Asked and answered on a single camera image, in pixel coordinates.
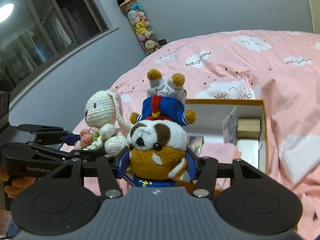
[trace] plush dog's nose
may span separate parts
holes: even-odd
[[[144,141],[143,141],[143,139],[141,137],[138,138],[137,145],[139,145],[141,147],[144,146]]]

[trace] crochet bunny's head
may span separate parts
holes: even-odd
[[[90,127],[101,128],[107,123],[114,124],[116,120],[127,131],[130,126],[121,115],[121,101],[116,93],[110,90],[96,92],[87,102],[84,110],[85,121]]]

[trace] blue jeans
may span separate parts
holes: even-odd
[[[8,226],[8,229],[7,229],[7,236],[14,236],[18,232],[19,232],[19,230],[18,230],[16,224],[14,223],[13,220],[11,220],[10,224]]]

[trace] eyelash print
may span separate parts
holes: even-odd
[[[221,95],[218,94],[218,97],[217,96],[214,96],[214,97],[217,99],[220,99],[220,98],[228,99],[228,98],[226,98],[226,94],[223,96],[222,93],[221,93]]]
[[[243,93],[243,95],[240,95],[239,99],[250,99],[251,97],[249,97],[250,94],[247,93]]]

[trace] plush toy storage tube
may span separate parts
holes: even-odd
[[[159,49],[159,41],[155,35],[147,14],[137,0],[117,0],[121,11],[126,15],[140,42],[146,56]]]

